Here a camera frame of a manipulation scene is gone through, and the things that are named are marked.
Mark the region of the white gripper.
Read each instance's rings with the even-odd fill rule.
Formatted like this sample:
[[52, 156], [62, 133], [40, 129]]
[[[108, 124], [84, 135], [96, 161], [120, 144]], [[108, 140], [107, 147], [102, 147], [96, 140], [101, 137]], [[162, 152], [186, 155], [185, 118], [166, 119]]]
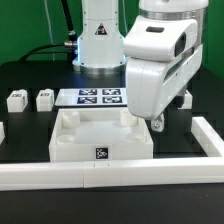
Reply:
[[200, 67], [197, 30], [194, 19], [160, 21], [139, 16], [124, 40], [128, 110], [152, 120], [155, 132], [164, 130], [161, 113]]

